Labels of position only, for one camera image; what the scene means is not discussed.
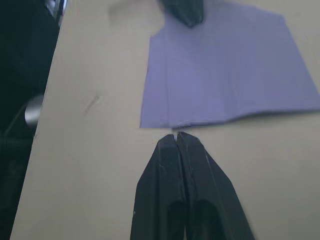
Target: white table surface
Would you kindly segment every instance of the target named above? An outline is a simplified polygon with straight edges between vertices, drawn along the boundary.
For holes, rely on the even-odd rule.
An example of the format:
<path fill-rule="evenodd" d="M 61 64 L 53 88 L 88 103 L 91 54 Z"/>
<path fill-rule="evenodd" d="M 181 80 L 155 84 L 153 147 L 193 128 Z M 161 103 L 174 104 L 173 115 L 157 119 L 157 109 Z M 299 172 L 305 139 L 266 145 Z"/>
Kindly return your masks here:
<path fill-rule="evenodd" d="M 12 240 L 128 240 L 137 182 L 170 129 L 139 129 L 156 0 L 70 0 Z M 320 1 L 283 14 L 320 89 Z M 257 240 L 320 239 L 320 113 L 188 129 L 229 176 Z"/>

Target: purple paper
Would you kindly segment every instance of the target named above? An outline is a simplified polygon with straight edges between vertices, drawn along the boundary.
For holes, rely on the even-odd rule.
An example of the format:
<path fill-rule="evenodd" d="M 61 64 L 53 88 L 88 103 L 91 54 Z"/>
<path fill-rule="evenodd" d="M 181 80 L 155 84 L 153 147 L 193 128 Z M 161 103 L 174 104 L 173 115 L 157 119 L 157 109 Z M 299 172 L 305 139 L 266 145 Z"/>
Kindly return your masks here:
<path fill-rule="evenodd" d="M 320 96 L 280 15 L 207 1 L 205 22 L 169 15 L 150 40 L 142 128 L 223 123 L 256 113 L 320 110 Z"/>

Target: paper sheet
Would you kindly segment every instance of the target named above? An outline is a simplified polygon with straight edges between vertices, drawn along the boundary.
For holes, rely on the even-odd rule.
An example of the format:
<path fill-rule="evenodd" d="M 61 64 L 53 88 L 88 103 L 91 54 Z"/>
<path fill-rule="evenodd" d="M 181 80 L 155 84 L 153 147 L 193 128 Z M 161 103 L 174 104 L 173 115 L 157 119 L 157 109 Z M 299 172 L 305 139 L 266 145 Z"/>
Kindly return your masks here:
<path fill-rule="evenodd" d="M 280 15 L 207 1 L 204 24 L 169 15 L 150 40 L 142 128 L 223 123 L 320 109 L 320 96 Z"/>

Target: stack of purple paper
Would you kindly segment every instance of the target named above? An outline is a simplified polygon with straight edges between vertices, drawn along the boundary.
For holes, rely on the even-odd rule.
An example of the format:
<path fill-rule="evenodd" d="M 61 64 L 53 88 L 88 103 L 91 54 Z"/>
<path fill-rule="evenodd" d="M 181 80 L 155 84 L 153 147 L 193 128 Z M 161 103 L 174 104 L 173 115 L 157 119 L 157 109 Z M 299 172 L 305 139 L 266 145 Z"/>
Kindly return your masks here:
<path fill-rule="evenodd" d="M 282 16 L 224 1 L 207 1 L 205 9 L 204 23 L 192 29 L 166 15 L 150 39 L 141 128 L 320 110 Z"/>

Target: dark object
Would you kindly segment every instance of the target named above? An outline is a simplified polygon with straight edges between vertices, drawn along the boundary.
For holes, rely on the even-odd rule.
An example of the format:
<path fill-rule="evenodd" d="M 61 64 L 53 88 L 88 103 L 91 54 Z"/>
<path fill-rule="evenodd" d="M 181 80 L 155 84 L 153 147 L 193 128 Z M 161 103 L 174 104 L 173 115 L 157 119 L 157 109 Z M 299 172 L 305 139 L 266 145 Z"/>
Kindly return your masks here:
<path fill-rule="evenodd" d="M 198 138 L 162 138 L 136 189 L 131 240 L 254 240 L 235 189 Z"/>
<path fill-rule="evenodd" d="M 179 21 L 193 27 L 204 20 L 203 0 L 161 0 L 164 8 Z"/>

